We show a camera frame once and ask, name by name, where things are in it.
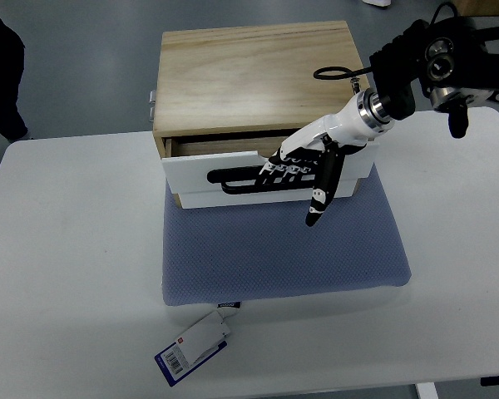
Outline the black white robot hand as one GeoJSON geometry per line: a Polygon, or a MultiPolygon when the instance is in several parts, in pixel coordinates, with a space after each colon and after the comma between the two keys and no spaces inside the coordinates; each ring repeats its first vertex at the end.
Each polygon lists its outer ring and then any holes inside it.
{"type": "Polygon", "coordinates": [[[313,174],[314,186],[305,223],[312,227],[331,204],[345,158],[389,131],[394,119],[383,109],[373,89],[361,91],[338,113],[328,114],[299,129],[268,158],[255,183],[264,185],[288,171],[313,174]]]}

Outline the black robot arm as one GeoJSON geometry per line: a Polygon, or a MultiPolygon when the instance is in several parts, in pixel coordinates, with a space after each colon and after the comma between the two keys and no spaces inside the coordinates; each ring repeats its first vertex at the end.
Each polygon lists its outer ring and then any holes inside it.
{"type": "Polygon", "coordinates": [[[462,138],[471,106],[499,104],[499,26],[477,28],[472,17],[458,13],[417,20],[375,52],[368,67],[351,71],[327,66],[316,70],[314,78],[349,79],[356,102],[353,115],[376,132],[415,112],[411,84],[419,81],[433,110],[448,115],[452,137],[462,138]]]}

